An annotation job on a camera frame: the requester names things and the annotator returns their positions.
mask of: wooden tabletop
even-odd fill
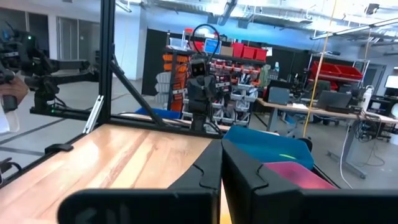
[[[211,139],[102,125],[0,190],[0,223],[54,224],[68,195],[87,188],[165,189]],[[221,223],[231,223],[224,191]]]
[[[277,108],[277,109],[286,110],[286,111],[297,111],[297,112],[302,112],[302,113],[308,113],[308,110],[309,110],[308,108],[302,108],[300,106],[295,106],[293,104],[278,105],[275,103],[268,103],[268,102],[265,102],[262,98],[257,98],[257,102],[259,102],[262,106],[268,106],[271,108]],[[366,113],[378,116],[383,123],[398,124],[397,119],[389,118],[387,116],[382,116],[382,115],[370,113],[370,112],[366,112]],[[312,108],[311,114],[333,116],[333,117],[347,118],[347,119],[358,119],[358,116],[356,114],[335,113],[335,112],[325,111],[323,109],[318,109],[318,108]],[[359,118],[366,119],[363,115],[360,115]]]

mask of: cable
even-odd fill
[[[347,138],[348,138],[348,133],[349,133],[349,129],[350,127],[347,127],[347,132],[346,132],[346,137],[344,138],[344,143],[343,143],[343,149],[341,150],[341,156],[340,156],[340,176],[343,179],[344,182],[346,182],[346,184],[348,185],[349,188],[353,188],[348,181],[344,178],[343,175],[343,156],[344,156],[344,148],[346,147],[346,142],[347,142]]]
[[[210,55],[210,57],[209,57],[208,60],[207,60],[207,63],[209,63],[209,62],[211,62],[211,60],[212,60],[214,54],[217,52],[217,49],[218,49],[218,47],[220,46],[220,42],[221,42],[221,41],[220,41],[220,33],[217,31],[217,29],[216,29],[215,27],[213,27],[213,26],[210,25],[210,24],[200,24],[199,26],[197,26],[197,27],[193,30],[192,36],[189,36],[189,41],[188,41],[188,43],[191,42],[191,38],[193,38],[193,40],[195,40],[195,32],[196,32],[199,28],[205,27],[205,26],[212,28],[212,29],[214,30],[214,32],[217,34],[217,45],[216,45],[216,48],[214,49],[212,55]],[[200,55],[203,55],[202,52],[199,51],[199,49],[198,49],[198,47],[197,47],[197,45],[196,45],[195,43],[193,43],[193,47],[195,48],[195,50],[196,50]]]

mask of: door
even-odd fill
[[[363,86],[372,85],[374,87],[373,93],[376,93],[385,70],[385,65],[369,64],[363,79]]]
[[[78,25],[76,19],[58,17],[58,58],[78,59]]]

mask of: pipe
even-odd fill
[[[238,0],[228,0],[225,4],[224,13],[218,20],[218,25],[223,26],[226,24],[226,21],[231,17],[231,13],[237,5]]]
[[[398,41],[375,43],[375,44],[372,44],[372,47],[390,46],[390,45],[395,45],[395,44],[398,44]]]

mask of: table leg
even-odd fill
[[[355,139],[355,131],[352,130],[352,127],[355,127],[356,125],[358,125],[359,121],[354,121],[354,123],[352,125],[350,125],[350,130],[347,136],[347,141],[346,144],[344,146],[344,154],[343,154],[343,167],[348,169],[350,172],[356,174],[357,176],[359,176],[362,179],[366,178],[366,173],[360,169],[359,167],[356,167],[354,164],[352,164],[350,162],[351,160],[351,156],[353,153],[353,149],[356,148],[356,143],[358,142],[357,139]],[[335,153],[328,151],[327,154],[329,157],[331,157],[332,159],[336,160],[337,162],[340,162],[340,156],[336,155]]]
[[[268,127],[267,127],[268,132],[277,131],[276,130],[277,129],[277,118],[278,118],[278,109],[272,108],[271,114],[269,115],[269,119],[268,119]]]

